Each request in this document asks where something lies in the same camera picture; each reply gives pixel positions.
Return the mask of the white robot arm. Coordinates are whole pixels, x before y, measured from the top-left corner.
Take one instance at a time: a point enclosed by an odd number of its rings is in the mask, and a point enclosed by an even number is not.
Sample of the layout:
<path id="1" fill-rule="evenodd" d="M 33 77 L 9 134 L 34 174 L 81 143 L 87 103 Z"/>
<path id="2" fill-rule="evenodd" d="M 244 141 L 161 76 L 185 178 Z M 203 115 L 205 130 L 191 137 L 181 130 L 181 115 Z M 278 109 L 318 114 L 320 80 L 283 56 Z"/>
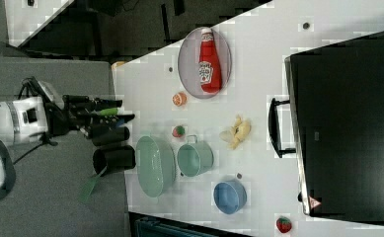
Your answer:
<path id="1" fill-rule="evenodd" d="M 121 100 L 65 95 L 61 102 L 47 97 L 0 102 L 0 141 L 5 145 L 27 144 L 79 131 L 94 145 L 125 141 L 125 126 L 135 119 L 122 107 Z"/>

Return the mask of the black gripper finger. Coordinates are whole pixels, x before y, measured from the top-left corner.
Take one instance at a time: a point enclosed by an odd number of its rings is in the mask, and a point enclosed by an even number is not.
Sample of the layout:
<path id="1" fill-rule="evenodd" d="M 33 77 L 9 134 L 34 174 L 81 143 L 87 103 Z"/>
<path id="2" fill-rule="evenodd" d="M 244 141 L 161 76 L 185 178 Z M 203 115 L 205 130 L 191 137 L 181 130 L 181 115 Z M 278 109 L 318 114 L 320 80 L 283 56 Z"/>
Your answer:
<path id="1" fill-rule="evenodd" d="M 94 125 L 122 126 L 135 119 L 135 115 L 99 116 L 94 118 Z"/>
<path id="2" fill-rule="evenodd" d="M 94 102 L 96 109 L 120 108 L 122 106 L 122 100 L 107 100 L 96 98 Z"/>

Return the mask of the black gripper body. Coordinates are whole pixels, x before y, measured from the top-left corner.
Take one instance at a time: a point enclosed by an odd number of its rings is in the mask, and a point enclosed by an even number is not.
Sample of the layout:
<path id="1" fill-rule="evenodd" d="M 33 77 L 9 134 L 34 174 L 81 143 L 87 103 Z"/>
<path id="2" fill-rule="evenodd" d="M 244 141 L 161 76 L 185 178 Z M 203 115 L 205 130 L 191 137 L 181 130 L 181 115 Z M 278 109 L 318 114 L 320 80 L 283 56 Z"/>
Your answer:
<path id="1" fill-rule="evenodd" d="M 46 102 L 44 107 L 49 135 L 61 136 L 89 123 L 94 102 L 88 96 L 63 95 L 60 103 Z"/>

